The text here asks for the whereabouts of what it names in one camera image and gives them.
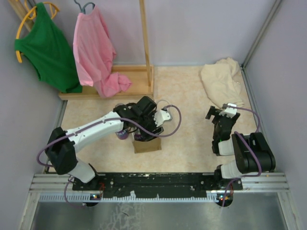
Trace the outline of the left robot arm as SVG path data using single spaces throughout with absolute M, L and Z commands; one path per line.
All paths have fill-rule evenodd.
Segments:
M 163 123 L 171 119 L 167 109 L 157 109 L 149 97 L 142 97 L 137 103 L 119 104 L 103 117 L 80 127 L 53 130 L 45 150 L 52 167 L 58 175 L 70 175 L 89 190 L 96 189 L 100 179 L 89 164 L 78 159 L 76 154 L 87 145 L 110 134 L 129 128 L 144 128 L 144 141 L 149 141 L 163 132 Z

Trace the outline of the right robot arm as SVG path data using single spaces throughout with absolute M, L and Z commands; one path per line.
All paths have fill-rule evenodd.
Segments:
M 232 131 L 240 117 L 239 110 L 253 113 L 257 118 L 256 131 L 244 135 Z M 206 119 L 213 117 L 214 125 L 212 151 L 216 156 L 234 156 L 230 163 L 217 166 L 214 171 L 214 184 L 224 190 L 236 179 L 257 177 L 262 173 L 273 172 L 276 160 L 264 135 L 260 132 L 259 115 L 235 104 L 223 104 L 222 108 L 211 106 Z

